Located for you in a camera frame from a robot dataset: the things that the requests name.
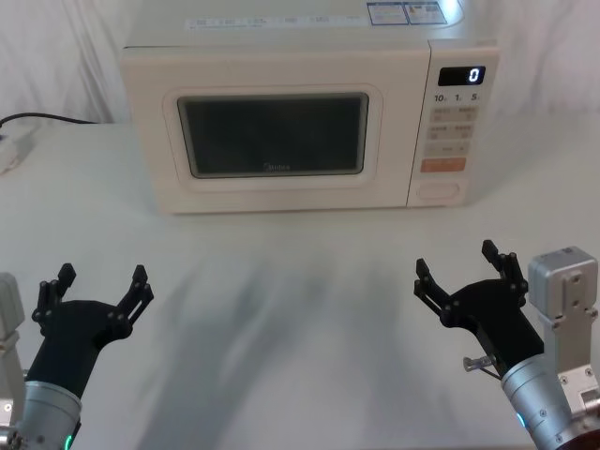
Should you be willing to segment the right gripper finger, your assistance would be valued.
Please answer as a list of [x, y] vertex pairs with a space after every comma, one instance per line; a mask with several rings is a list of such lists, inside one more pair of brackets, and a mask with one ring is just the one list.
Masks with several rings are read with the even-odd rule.
[[500, 253], [490, 239], [483, 241], [482, 254], [499, 273], [500, 278], [508, 282], [511, 293], [518, 295], [517, 305], [522, 308], [526, 304], [525, 295], [529, 290], [529, 283], [523, 276], [517, 254]]
[[415, 271], [417, 279], [413, 284], [413, 294], [439, 318], [443, 326], [457, 326], [455, 298], [437, 284], [423, 258], [416, 260]]

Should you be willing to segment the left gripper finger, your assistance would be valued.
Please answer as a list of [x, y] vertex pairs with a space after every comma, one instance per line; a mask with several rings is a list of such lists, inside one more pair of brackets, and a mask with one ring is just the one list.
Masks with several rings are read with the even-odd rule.
[[134, 323], [141, 317], [153, 299], [154, 294], [148, 283], [145, 267], [138, 264], [133, 272], [128, 291], [107, 315], [111, 335], [129, 336]]
[[42, 336], [46, 336], [56, 322], [64, 295], [75, 277], [74, 267], [67, 262], [61, 266], [55, 279], [39, 283], [37, 307], [32, 313], [32, 320], [39, 325]]

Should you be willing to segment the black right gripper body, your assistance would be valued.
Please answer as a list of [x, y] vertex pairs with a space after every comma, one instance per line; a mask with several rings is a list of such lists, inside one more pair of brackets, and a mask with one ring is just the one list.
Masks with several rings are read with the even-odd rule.
[[442, 324], [471, 332], [499, 375], [544, 352], [544, 343], [521, 308], [521, 291], [500, 279], [470, 284], [451, 294], [442, 306]]

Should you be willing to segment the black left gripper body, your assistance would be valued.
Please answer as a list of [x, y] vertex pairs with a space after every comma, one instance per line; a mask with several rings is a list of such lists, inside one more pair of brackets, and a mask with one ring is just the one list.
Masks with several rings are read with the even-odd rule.
[[25, 379], [59, 386], [76, 398], [83, 396], [104, 347], [132, 333], [124, 312], [99, 301], [38, 307], [32, 319], [40, 327], [43, 342]]

